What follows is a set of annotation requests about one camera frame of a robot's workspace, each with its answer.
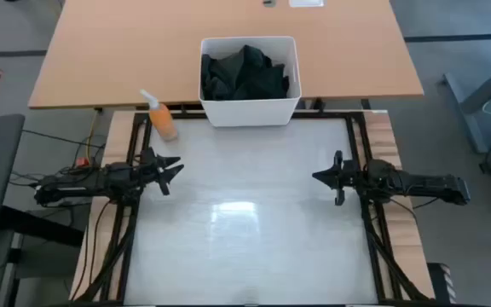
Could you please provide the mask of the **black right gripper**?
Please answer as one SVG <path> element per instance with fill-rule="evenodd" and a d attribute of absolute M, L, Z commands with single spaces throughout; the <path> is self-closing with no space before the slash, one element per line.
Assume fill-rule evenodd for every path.
<path fill-rule="evenodd" d="M 314 178 L 322 178 L 321 181 L 330 189 L 336 190 L 335 205 L 341 206 L 345 201 L 344 188 L 356 189 L 364 182 L 364 171 L 352 159 L 344 159 L 343 152 L 338 150 L 334 156 L 334 167 L 312 174 Z"/>

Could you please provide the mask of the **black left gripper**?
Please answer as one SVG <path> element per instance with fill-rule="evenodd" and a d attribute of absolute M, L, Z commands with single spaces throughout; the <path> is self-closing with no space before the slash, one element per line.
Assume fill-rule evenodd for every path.
<path fill-rule="evenodd" d="M 153 151 L 152 148 L 142 150 L 140 153 L 139 178 L 144 183 L 156 182 L 163 195 L 170 194 L 171 180 L 184 168 L 184 165 L 176 165 L 179 157 L 163 157 Z"/>

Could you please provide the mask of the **dark blue jeans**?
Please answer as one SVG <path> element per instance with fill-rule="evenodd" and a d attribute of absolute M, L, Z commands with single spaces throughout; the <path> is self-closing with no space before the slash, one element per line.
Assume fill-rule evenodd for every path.
<path fill-rule="evenodd" d="M 260 49 L 244 45 L 236 55 L 240 71 L 233 97 L 226 101 L 273 100 L 287 98 L 290 88 L 284 64 L 275 65 Z"/>

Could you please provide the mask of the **white perforated laundry basket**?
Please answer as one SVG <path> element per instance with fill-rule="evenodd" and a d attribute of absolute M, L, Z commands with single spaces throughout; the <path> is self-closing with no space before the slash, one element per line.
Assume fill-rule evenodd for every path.
<path fill-rule="evenodd" d="M 216 127 L 287 125 L 302 96 L 297 47 L 289 36 L 206 38 L 200 55 L 221 59 L 238 52 L 244 45 L 260 49 L 272 62 L 284 64 L 290 88 L 287 98 L 273 100 L 207 101 L 199 80 L 199 100 L 212 125 Z"/>

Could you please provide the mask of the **orange spray bottle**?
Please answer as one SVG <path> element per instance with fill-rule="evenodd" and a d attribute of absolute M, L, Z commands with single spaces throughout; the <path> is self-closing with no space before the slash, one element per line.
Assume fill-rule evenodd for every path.
<path fill-rule="evenodd" d="M 176 139 L 178 137 L 178 132 L 174 126 L 172 115 L 167 106 L 146 90 L 140 90 L 140 94 L 147 101 L 148 116 L 160 137 L 165 141 Z"/>

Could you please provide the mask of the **large light wooden desk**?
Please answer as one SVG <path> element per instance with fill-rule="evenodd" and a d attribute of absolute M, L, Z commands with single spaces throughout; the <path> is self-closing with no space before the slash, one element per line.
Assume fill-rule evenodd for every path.
<path fill-rule="evenodd" d="M 66 0 L 29 107 L 195 102 L 204 39 L 263 36 L 295 40 L 306 97 L 424 92 L 390 0 Z"/>

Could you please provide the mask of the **grey desk leg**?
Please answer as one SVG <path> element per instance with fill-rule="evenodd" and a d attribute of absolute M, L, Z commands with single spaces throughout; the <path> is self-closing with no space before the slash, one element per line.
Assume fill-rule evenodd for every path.
<path fill-rule="evenodd" d="M 442 83 L 453 96 L 453 110 L 472 148 L 485 154 L 491 149 L 491 77 L 472 92 L 464 91 L 450 73 L 443 75 Z"/>

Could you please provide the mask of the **black box with striped edge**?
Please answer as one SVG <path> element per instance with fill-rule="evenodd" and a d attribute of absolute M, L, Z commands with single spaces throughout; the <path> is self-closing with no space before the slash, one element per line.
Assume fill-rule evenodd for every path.
<path fill-rule="evenodd" d="M 442 263 L 428 263 L 427 268 L 436 301 L 446 304 L 455 304 L 456 292 L 453 286 L 450 268 Z"/>

